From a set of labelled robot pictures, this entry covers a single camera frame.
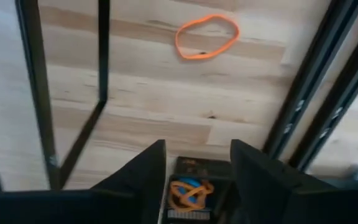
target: black box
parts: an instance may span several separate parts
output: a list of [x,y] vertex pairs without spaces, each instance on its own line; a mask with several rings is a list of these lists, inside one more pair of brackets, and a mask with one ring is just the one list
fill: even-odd
[[[169,205],[170,182],[182,177],[208,180],[214,186],[214,192],[206,197],[205,209],[178,212]],[[217,223],[233,181],[230,162],[178,157],[167,185],[162,223]]]

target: orange cord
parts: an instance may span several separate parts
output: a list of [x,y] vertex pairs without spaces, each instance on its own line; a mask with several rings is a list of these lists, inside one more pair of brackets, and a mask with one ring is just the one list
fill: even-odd
[[[214,187],[207,180],[202,180],[201,182],[203,183],[201,186],[193,187],[190,184],[186,184],[180,181],[172,181],[170,184],[171,190],[168,196],[168,203],[170,206],[179,212],[190,212],[193,210],[205,208],[206,196],[214,191]],[[179,192],[179,187],[183,187],[186,190],[189,190],[189,192],[183,195]],[[189,198],[195,195],[197,195],[196,203],[189,201]],[[176,205],[173,201],[173,196],[178,197],[180,203],[188,207],[180,207]]]
[[[182,52],[180,51],[179,49],[179,43],[178,43],[178,37],[179,37],[179,33],[183,30],[183,29],[186,29],[190,26],[193,26],[195,24],[200,24],[200,23],[203,23],[203,22],[206,22],[208,20],[211,20],[213,18],[218,18],[218,19],[223,19],[225,21],[228,21],[230,24],[233,25],[233,27],[235,28],[236,30],[236,33],[234,35],[234,37],[229,40],[227,43],[225,43],[221,48],[215,50],[214,52],[210,52],[210,53],[206,53],[206,54],[196,54],[196,55],[184,55],[182,54]],[[201,19],[197,19],[197,20],[193,20],[193,21],[190,21],[190,22],[187,22],[186,24],[184,24],[183,26],[181,26],[176,35],[175,35],[175,47],[179,53],[179,55],[185,59],[188,59],[188,60],[199,60],[199,59],[207,59],[207,58],[211,58],[211,57],[215,57],[217,56],[218,54],[224,52],[225,50],[227,50],[240,36],[240,30],[239,30],[239,27],[238,25],[233,21],[231,20],[230,18],[224,16],[224,15],[221,15],[221,14],[212,14],[212,15],[208,15],[206,17],[203,17]]]

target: blue object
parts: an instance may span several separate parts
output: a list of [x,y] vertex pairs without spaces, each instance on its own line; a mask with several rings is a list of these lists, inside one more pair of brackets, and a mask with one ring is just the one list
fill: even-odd
[[[179,181],[183,182],[183,183],[186,183],[186,184],[189,184],[189,185],[191,185],[193,187],[200,187],[201,186],[201,184],[197,180],[191,179],[191,178],[179,178]],[[187,193],[186,189],[184,187],[179,187],[178,190],[179,190],[179,192],[181,194],[186,194]],[[191,203],[196,203],[197,199],[194,196],[190,196],[189,201]]]

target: wooden floor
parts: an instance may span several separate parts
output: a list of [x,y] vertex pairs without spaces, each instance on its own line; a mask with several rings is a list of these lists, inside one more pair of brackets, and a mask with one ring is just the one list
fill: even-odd
[[[167,140],[169,161],[177,155],[228,160],[231,139],[262,148],[329,4],[328,0],[111,2],[109,101],[68,183],[71,189],[92,186],[158,139]],[[39,4],[62,162],[97,102],[97,1],[39,0]],[[239,40],[211,60],[180,59],[173,46],[175,31],[212,13],[233,18],[241,30]],[[185,52],[205,52],[232,35],[230,26],[214,21],[186,32],[180,40]],[[358,18],[282,160],[291,156],[357,41]],[[352,164],[358,164],[358,97],[310,172],[341,175]]]

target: rubber band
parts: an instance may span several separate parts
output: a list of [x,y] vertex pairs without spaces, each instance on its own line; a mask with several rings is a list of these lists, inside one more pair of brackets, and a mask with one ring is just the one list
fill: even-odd
[[[188,27],[191,27],[193,25],[196,25],[196,24],[200,24],[200,23],[203,23],[203,22],[207,22],[211,19],[214,19],[214,18],[218,18],[218,19],[223,19],[225,21],[228,21],[230,24],[233,25],[233,27],[235,28],[235,34],[234,34],[234,37],[232,39],[230,39],[227,43],[225,43],[222,47],[220,47],[219,49],[215,50],[214,52],[210,52],[210,53],[206,53],[206,54],[195,54],[195,55],[185,55],[183,54],[180,49],[179,49],[179,43],[178,43],[178,37],[179,37],[179,33],[188,28]],[[184,24],[183,26],[181,26],[176,35],[175,35],[175,48],[177,49],[177,52],[179,53],[179,55],[185,59],[188,59],[188,60],[200,60],[200,59],[207,59],[207,58],[211,58],[211,57],[215,57],[217,56],[218,54],[224,52],[225,50],[227,50],[240,36],[240,30],[239,30],[239,27],[238,25],[230,18],[224,16],[224,15],[221,15],[221,14],[212,14],[212,15],[208,15],[206,17],[203,17],[201,19],[197,19],[197,20],[193,20],[193,21],[190,21],[190,22],[187,22],[186,24]]]
[[[199,182],[191,178],[179,178],[179,181],[185,184],[190,184],[193,187],[201,187],[201,184]],[[182,195],[186,194],[186,189],[184,187],[178,187],[178,190]],[[189,201],[196,203],[196,198],[194,196],[190,196]]]
[[[202,185],[199,187],[194,187],[190,184],[186,184],[180,181],[172,181],[170,183],[170,193],[168,196],[168,203],[171,207],[179,212],[190,212],[197,209],[205,208],[205,200],[208,194],[211,194],[214,191],[214,186],[210,184],[207,180],[202,180]],[[183,187],[188,190],[187,193],[182,194],[178,188]],[[181,205],[177,205],[173,197],[177,197]],[[190,197],[196,197],[196,203],[193,203],[189,200]]]

